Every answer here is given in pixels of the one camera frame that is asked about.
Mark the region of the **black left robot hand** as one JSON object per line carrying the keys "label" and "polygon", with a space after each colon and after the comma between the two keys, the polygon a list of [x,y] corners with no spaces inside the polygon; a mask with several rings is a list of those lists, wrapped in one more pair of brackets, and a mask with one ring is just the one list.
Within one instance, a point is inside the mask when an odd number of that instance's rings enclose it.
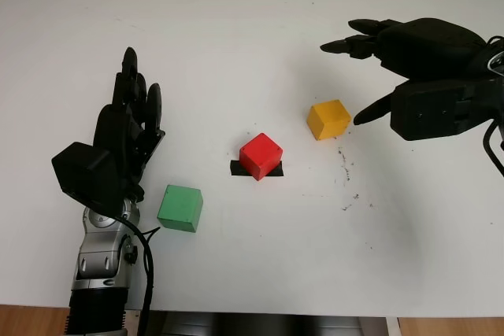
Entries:
{"label": "black left robot hand", "polygon": [[135,50],[125,50],[116,74],[113,100],[99,113],[93,145],[111,152],[121,196],[135,202],[144,198],[140,180],[165,132],[161,129],[161,88],[148,87],[138,71]]}

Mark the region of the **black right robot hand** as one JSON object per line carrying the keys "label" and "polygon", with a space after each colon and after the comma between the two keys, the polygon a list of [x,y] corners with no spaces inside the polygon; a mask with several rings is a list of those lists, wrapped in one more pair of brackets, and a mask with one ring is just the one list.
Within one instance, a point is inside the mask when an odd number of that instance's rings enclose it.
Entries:
{"label": "black right robot hand", "polygon": [[409,22],[356,19],[356,35],[321,45],[330,54],[375,57],[403,78],[390,94],[364,108],[356,125],[391,116],[406,140],[459,135],[488,120],[503,125],[503,38],[436,18]]}

